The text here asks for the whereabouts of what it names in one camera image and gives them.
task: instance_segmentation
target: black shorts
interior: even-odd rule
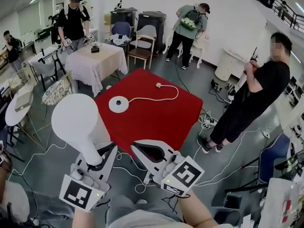
[[[233,143],[253,121],[237,104],[232,103],[219,119],[210,138],[216,144],[221,144],[224,139]]]

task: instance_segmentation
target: person in green shirt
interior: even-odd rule
[[[197,28],[193,30],[183,26],[180,23],[182,18],[192,10],[197,10],[202,14]],[[195,39],[197,39],[198,34],[204,32],[207,28],[207,22],[208,22],[208,18],[206,16],[207,13],[210,14],[210,7],[206,3],[201,3],[197,7],[191,5],[185,5],[181,7],[179,10],[177,10],[176,15],[177,17],[179,17],[179,19],[177,20],[177,22],[173,27],[174,35],[173,35],[172,44],[169,48],[166,57],[167,62],[170,62],[174,54],[174,51],[179,47],[180,43],[182,42],[182,47],[183,47],[182,69],[186,70],[189,68],[190,50],[193,45],[193,42]]]

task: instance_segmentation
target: black t-shirt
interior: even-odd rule
[[[248,120],[259,117],[280,96],[290,80],[289,66],[283,62],[269,61],[254,75],[263,89],[252,93],[245,82],[232,102]]]
[[[80,12],[80,9],[71,9],[68,6],[67,19],[65,16],[65,11],[62,9],[58,16],[58,26],[63,27],[63,32],[65,37],[70,40],[78,40],[85,36],[84,28],[81,24],[81,19],[87,21],[90,19],[90,16],[85,8],[83,12]]]
[[[8,44],[13,47],[11,51],[9,51],[6,48],[8,55],[9,55],[9,63],[12,63],[12,62],[15,62],[19,57],[18,51],[17,51],[18,42],[14,37],[10,36],[10,42]]]

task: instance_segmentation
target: gray pants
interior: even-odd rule
[[[71,47],[72,47],[73,49],[67,48],[67,49],[66,49],[67,53],[70,55],[71,53],[76,52],[77,50],[79,50],[79,49],[85,47],[86,45],[83,44],[83,43],[84,43],[84,40],[85,40],[84,37],[81,38],[81,39],[79,39],[79,40],[72,40]]]
[[[32,192],[26,191],[29,200],[29,216],[28,218],[34,218],[37,212],[36,219],[38,220],[65,220],[67,218],[73,219],[74,211],[71,206],[61,201],[58,197],[51,197],[44,194],[34,192],[35,199]]]
[[[12,62],[10,65],[15,73],[22,69],[22,64],[19,58],[16,61]]]
[[[118,195],[112,198],[110,208],[106,215],[106,227],[111,225],[117,219],[131,214],[132,212],[141,209],[147,212],[162,214],[177,222],[182,222],[177,214],[172,212],[170,207],[164,202],[163,207],[157,207],[155,204],[134,204],[129,198],[123,195]]]

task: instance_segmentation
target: black hair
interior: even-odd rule
[[[10,32],[8,30],[6,30],[4,33],[3,33],[3,36],[6,36],[6,35],[9,35]]]
[[[271,36],[271,39],[275,39],[276,43],[281,43],[285,48],[285,51],[290,55],[293,49],[293,43],[291,40],[281,32],[277,32]]]
[[[207,3],[201,3],[199,6],[203,8],[206,13],[210,14],[210,6]]]

